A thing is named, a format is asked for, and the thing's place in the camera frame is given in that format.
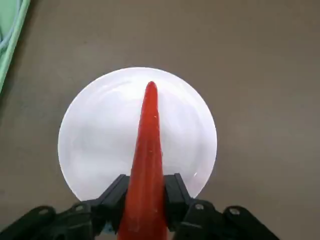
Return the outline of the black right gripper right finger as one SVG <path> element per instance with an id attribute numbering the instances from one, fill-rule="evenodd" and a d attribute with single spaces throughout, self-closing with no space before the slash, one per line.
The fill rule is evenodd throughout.
<path id="1" fill-rule="evenodd" d="M 179 173 L 164 176 L 164 214 L 175 240 L 276 240 L 278 237 L 239 205 L 223 212 L 193 198 Z"/>

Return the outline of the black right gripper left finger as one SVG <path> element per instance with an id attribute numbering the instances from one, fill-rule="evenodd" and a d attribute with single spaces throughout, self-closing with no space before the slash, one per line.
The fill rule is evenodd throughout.
<path id="1" fill-rule="evenodd" d="M 129 176 L 119 175 L 96 199 L 56 212 L 41 205 L 0 232 L 2 240 L 93 240 L 103 231 L 117 233 L 124 212 Z"/>

